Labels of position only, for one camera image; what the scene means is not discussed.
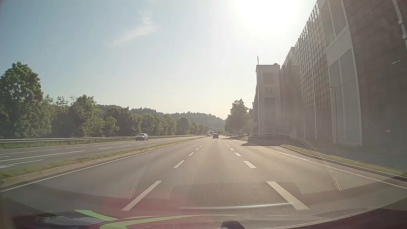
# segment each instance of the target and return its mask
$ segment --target silver car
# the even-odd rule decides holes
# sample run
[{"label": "silver car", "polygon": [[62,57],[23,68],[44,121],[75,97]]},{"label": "silver car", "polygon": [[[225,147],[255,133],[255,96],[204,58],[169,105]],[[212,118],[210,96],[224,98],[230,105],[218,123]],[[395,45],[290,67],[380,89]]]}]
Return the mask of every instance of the silver car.
[{"label": "silver car", "polygon": [[148,141],[149,140],[149,136],[147,135],[147,134],[145,134],[145,133],[139,133],[137,136],[136,136],[136,141],[137,140],[146,140],[146,141]]}]

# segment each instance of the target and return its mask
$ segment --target solid white line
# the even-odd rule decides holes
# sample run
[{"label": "solid white line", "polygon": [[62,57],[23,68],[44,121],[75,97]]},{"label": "solid white line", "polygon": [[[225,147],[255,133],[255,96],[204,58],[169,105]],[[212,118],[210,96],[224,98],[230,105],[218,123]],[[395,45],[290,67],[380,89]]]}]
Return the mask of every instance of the solid white line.
[{"label": "solid white line", "polygon": [[41,159],[41,160],[35,160],[35,161],[25,161],[25,162],[13,163],[13,164],[8,164],[8,165],[18,165],[18,164],[24,164],[24,163],[36,162],[36,161],[45,161],[45,160]]},{"label": "solid white line", "polygon": [[176,166],[174,166],[174,168],[178,168],[178,166],[180,166],[185,160],[180,161]]},{"label": "solid white line", "polygon": [[40,151],[48,151],[48,150],[25,151],[25,152],[6,153],[6,154],[21,154],[21,153],[40,152]]},{"label": "solid white line", "polygon": [[308,161],[308,159],[305,159],[305,158],[297,157],[297,156],[294,156],[294,155],[291,155],[291,154],[286,154],[286,153],[283,153],[283,152],[280,152],[280,151],[277,151],[277,150],[272,150],[272,149],[262,147],[262,146],[259,146],[259,147],[261,147],[263,149],[271,150],[271,151],[274,151],[274,152],[277,152],[277,153],[281,153],[281,154],[284,154],[284,155],[287,155],[287,156],[295,157],[295,158],[298,158],[298,159],[301,159],[301,160],[304,160],[304,161]]},{"label": "solid white line", "polygon": [[254,166],[252,163],[250,163],[249,161],[243,161],[244,163],[246,163],[246,165],[248,165],[250,168],[252,169],[257,169],[256,166]]},{"label": "solid white line", "polygon": [[309,210],[309,208],[305,206],[305,204],[295,198],[295,196],[291,195],[291,193],[289,193],[275,181],[267,181],[267,184],[274,188],[274,190],[276,190],[278,194],[280,194],[280,196],[287,200],[296,210]]},{"label": "solid white line", "polygon": [[127,206],[125,206],[122,211],[129,211],[132,207],[134,207],[141,199],[143,199],[149,192],[153,190],[161,181],[156,181],[150,187],[148,187],[144,192],[142,192],[139,196],[137,196],[133,201],[131,201]]},{"label": "solid white line", "polygon": [[58,154],[69,154],[69,153],[76,153],[76,152],[83,152],[83,151],[86,151],[86,150],[74,151],[74,152],[66,152],[66,153],[57,153],[57,154],[39,155],[39,156],[28,156],[28,157],[13,158],[13,159],[1,160],[1,161],[12,161],[12,160],[20,160],[20,159],[27,159],[27,158],[33,158],[33,157],[40,157],[40,156],[51,156],[51,155],[58,155]]},{"label": "solid white line", "polygon": [[49,179],[52,179],[52,178],[55,178],[55,177],[59,177],[59,176],[71,174],[71,173],[73,173],[73,172],[78,172],[78,171],[82,171],[82,170],[85,170],[85,169],[93,168],[93,167],[96,167],[96,166],[104,165],[104,164],[111,163],[111,162],[114,162],[114,161],[127,159],[127,158],[132,157],[132,156],[138,156],[138,155],[145,154],[145,153],[149,153],[149,152],[152,152],[152,151],[162,150],[162,149],[164,149],[164,148],[171,147],[171,146],[172,146],[172,145],[169,145],[169,146],[166,146],[166,147],[163,147],[163,148],[160,148],[160,149],[150,150],[150,151],[146,151],[146,152],[144,152],[144,153],[139,153],[139,154],[130,155],[130,156],[127,156],[127,157],[122,157],[122,158],[119,158],[119,159],[116,159],[116,160],[107,161],[107,162],[100,163],[100,164],[97,164],[97,165],[92,165],[92,166],[85,167],[85,168],[81,168],[81,169],[78,169],[78,170],[74,170],[74,171],[62,173],[62,174],[59,174],[59,175],[56,175],[56,176],[50,176],[50,177],[47,177],[47,178],[44,178],[44,179],[41,179],[41,180],[32,181],[32,182],[29,182],[29,183],[26,183],[26,184],[23,184],[23,185],[18,185],[18,186],[11,187],[11,188],[8,188],[8,189],[0,190],[0,193],[6,192],[6,191],[10,191],[10,190],[13,190],[13,189],[16,189],[16,188],[24,187],[24,186],[27,186],[27,185],[35,184],[35,183],[38,183],[38,182],[41,182],[41,181],[46,181],[46,180],[49,180]]},{"label": "solid white line", "polygon": [[[272,150],[272,149],[269,149],[269,148],[264,148],[264,149],[271,150],[271,151],[275,151],[275,152],[277,152],[277,153],[281,153],[281,154],[286,155],[286,154],[283,153],[283,152],[279,152],[279,151]],[[314,163],[314,164],[317,164],[317,165],[322,165],[322,166],[325,166],[325,167],[327,167],[327,168],[339,170],[339,171],[342,171],[342,172],[347,172],[347,173],[349,173],[349,174],[353,174],[353,175],[356,175],[356,176],[364,177],[364,178],[370,179],[370,180],[372,180],[372,181],[382,182],[382,183],[384,183],[384,184],[392,185],[392,186],[399,187],[399,188],[402,188],[402,189],[407,189],[407,187],[404,187],[404,186],[395,185],[395,184],[392,184],[392,183],[389,183],[389,182],[386,182],[386,181],[381,181],[381,180],[378,180],[378,179],[375,179],[375,178],[371,178],[371,177],[368,177],[368,176],[363,176],[363,175],[356,174],[356,173],[353,173],[353,172],[349,172],[349,171],[346,171],[346,170],[338,169],[338,168],[335,168],[335,167],[332,167],[332,166],[329,166],[329,165],[319,164],[319,163],[317,163],[317,162],[309,161],[309,160],[307,160],[307,159],[304,159],[304,161],[308,161],[308,162],[311,162],[311,163]]]},{"label": "solid white line", "polygon": [[67,148],[67,149],[75,149],[75,148],[83,148],[83,147],[86,147],[86,146],[79,146],[79,147],[69,147],[69,148]]}]

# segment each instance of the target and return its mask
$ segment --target street lamp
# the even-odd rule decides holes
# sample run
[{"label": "street lamp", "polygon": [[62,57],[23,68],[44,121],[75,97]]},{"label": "street lamp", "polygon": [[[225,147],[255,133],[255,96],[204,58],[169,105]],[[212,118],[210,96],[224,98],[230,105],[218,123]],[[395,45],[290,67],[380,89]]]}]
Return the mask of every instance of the street lamp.
[{"label": "street lamp", "polygon": [[336,144],[338,144],[338,109],[336,105],[336,88],[335,87],[329,87],[333,88],[333,94],[335,97],[335,121],[336,121]]}]

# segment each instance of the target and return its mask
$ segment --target facade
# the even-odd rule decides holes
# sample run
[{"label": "facade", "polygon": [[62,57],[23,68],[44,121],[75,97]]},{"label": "facade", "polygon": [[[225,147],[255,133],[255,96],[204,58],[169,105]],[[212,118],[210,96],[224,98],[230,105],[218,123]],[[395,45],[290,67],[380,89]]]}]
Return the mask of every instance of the facade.
[{"label": "facade", "polygon": [[253,102],[253,133],[282,133],[285,130],[280,65],[256,66],[256,93]]},{"label": "facade", "polygon": [[375,148],[406,142],[406,13],[400,0],[317,1],[281,68],[291,135]]}]

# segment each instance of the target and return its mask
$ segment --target road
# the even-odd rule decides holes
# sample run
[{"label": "road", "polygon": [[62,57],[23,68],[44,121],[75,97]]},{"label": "road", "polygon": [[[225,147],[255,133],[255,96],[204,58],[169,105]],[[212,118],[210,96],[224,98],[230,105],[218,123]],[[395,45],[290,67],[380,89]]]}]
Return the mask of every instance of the road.
[{"label": "road", "polygon": [[116,218],[238,214],[179,219],[219,228],[283,227],[347,216],[394,203],[407,184],[319,161],[282,147],[228,137],[201,138],[0,191],[46,212],[92,210]]},{"label": "road", "polygon": [[194,139],[198,137],[150,138],[148,141],[116,141],[78,145],[45,146],[22,149],[0,150],[0,172],[19,167],[43,165],[51,162],[72,160],[120,150],[128,150],[170,141]]}]

